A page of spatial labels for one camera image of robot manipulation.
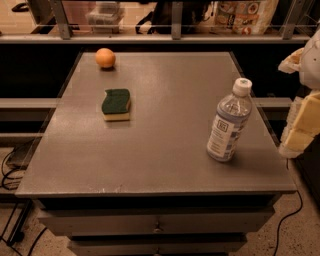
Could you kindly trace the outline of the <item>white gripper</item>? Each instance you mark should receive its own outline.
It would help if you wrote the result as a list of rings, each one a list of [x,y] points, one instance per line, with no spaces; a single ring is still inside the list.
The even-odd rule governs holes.
[[[306,43],[304,49],[287,56],[278,66],[287,74],[299,72],[300,83],[310,89],[320,89],[320,30]],[[320,92],[311,92],[291,103],[281,135],[279,153],[285,158],[296,158],[320,134]]]

